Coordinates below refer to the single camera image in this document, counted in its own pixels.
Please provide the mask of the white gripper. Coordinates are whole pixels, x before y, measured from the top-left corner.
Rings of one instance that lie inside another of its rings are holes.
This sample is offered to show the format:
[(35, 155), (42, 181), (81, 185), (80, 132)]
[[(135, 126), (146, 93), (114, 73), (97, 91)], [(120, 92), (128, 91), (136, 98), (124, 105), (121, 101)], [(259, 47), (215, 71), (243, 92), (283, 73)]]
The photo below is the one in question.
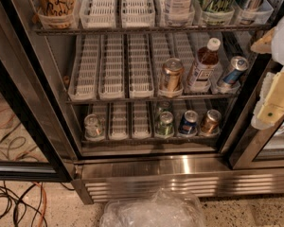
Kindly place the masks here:
[[(251, 45), (258, 54), (271, 54), (275, 62), (284, 66), (284, 16), (275, 28), (267, 31)], [(259, 101), (253, 111), (251, 125), (266, 130), (284, 116), (284, 67), (274, 74), (268, 72), (262, 82)]]

